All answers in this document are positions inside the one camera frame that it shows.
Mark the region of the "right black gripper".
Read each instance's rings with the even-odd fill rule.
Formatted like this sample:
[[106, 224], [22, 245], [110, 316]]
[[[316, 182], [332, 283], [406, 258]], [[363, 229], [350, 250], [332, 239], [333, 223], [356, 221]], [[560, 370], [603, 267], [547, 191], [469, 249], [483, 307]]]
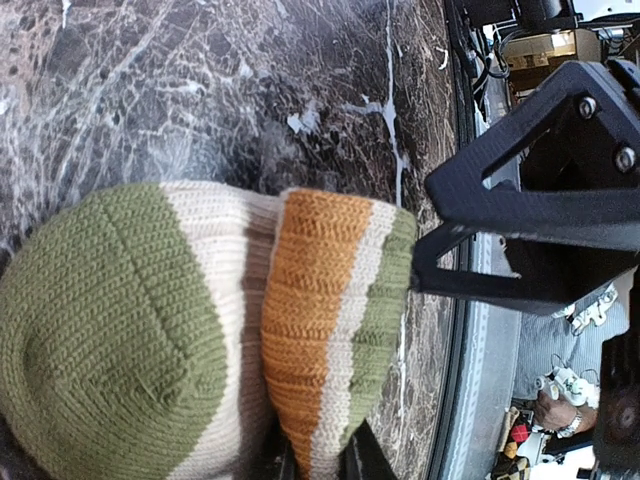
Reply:
[[519, 278], [444, 269], [469, 237], [444, 223], [417, 240], [410, 288], [553, 313], [639, 262], [639, 75], [625, 61], [562, 65], [427, 177], [461, 230], [501, 233]]

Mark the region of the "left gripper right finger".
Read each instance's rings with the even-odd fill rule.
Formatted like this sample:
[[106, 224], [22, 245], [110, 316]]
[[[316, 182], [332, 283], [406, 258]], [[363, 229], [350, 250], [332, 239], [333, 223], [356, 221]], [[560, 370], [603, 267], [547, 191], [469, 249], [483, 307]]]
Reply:
[[369, 423], [352, 434], [340, 457], [341, 480], [397, 480]]

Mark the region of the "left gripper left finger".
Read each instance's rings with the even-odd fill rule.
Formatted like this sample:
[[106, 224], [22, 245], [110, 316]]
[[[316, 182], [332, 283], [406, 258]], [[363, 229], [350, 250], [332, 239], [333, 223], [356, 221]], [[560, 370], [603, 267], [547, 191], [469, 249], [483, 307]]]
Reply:
[[291, 442], [287, 440], [283, 444], [281, 452], [276, 456], [277, 467], [274, 478], [276, 480], [298, 480], [299, 469]]

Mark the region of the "beige striped sock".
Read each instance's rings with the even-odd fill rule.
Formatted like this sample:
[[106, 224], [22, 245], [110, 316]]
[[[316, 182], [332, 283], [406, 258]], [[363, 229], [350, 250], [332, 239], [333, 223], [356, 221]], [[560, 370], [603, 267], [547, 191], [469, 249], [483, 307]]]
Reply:
[[54, 479], [247, 479], [273, 421], [335, 479], [395, 352], [416, 221], [215, 182], [95, 192], [1, 278], [1, 414]]

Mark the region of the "operator hand in background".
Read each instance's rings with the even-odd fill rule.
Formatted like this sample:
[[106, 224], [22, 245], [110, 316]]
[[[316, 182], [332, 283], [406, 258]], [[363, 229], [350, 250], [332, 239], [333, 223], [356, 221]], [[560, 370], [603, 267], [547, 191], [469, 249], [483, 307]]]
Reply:
[[534, 425], [546, 431], [559, 431], [574, 420], [577, 409], [563, 399], [554, 400], [540, 390], [533, 405]]

